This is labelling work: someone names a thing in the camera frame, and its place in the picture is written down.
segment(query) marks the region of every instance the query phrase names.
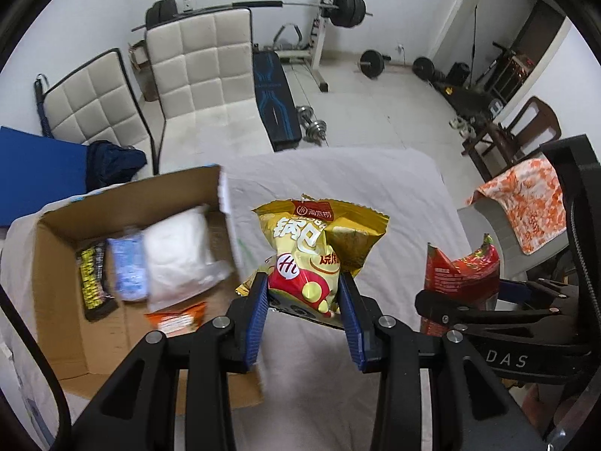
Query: blue package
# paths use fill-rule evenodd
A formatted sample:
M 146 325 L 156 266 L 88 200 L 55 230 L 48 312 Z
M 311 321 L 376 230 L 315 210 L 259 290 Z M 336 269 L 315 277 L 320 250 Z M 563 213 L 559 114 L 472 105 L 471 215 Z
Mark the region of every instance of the blue package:
M 148 297 L 148 277 L 142 233 L 109 239 L 115 266 L 115 290 L 121 300 L 139 302 Z

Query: black metal bracket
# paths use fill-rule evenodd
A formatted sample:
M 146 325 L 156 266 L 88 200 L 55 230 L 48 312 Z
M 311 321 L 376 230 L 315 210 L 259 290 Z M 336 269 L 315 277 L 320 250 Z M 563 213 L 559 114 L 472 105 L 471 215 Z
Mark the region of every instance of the black metal bracket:
M 421 450 L 420 369 L 430 370 L 435 450 L 546 450 L 546 444 L 479 351 L 461 331 L 415 333 L 375 300 L 362 297 L 348 273 L 338 300 L 355 363 L 382 373 L 372 451 Z
M 578 289 L 503 280 L 500 298 L 531 310 L 478 310 L 427 291 L 419 292 L 415 307 L 426 319 L 461 331 L 502 378 L 554 385 L 578 378 L 592 355 L 578 336 Z
M 227 373 L 251 368 L 266 315 L 267 276 L 259 273 L 248 297 L 195 333 L 148 333 L 73 425 L 73 450 L 172 449 L 182 369 L 188 369 L 186 449 L 234 450 Z

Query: red snack bag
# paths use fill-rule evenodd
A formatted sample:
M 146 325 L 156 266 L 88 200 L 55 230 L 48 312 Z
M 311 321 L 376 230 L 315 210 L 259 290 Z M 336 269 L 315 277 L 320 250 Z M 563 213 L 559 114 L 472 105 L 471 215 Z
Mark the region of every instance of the red snack bag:
M 202 322 L 207 304 L 200 302 L 183 310 L 163 310 L 144 314 L 154 329 L 166 334 L 167 337 L 193 333 Z
M 485 234 L 477 250 L 455 261 L 428 243 L 424 289 L 441 292 L 480 310 L 494 310 L 499 293 L 500 270 L 499 253 L 488 234 Z M 421 331 L 429 336 L 442 336 L 448 329 L 421 318 Z

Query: white plastic bag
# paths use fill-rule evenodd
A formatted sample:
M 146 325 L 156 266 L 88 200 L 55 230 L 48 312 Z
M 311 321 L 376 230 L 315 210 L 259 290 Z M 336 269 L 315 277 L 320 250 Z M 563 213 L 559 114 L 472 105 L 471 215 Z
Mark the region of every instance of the white plastic bag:
M 231 266 L 211 254 L 206 209 L 195 207 L 143 231 L 151 312 L 201 294 L 230 275 Z

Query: white padded chair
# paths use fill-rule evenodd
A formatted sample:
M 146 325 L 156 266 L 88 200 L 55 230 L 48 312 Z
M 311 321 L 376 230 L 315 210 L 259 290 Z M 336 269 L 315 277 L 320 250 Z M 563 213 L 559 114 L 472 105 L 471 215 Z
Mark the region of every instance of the white padded chair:
M 252 68 L 251 13 L 193 14 L 146 31 L 165 117 L 159 171 L 273 152 Z
M 146 166 L 134 178 L 158 172 L 154 141 L 119 49 L 102 53 L 50 88 L 44 95 L 44 110 L 55 139 L 132 146 L 146 154 Z

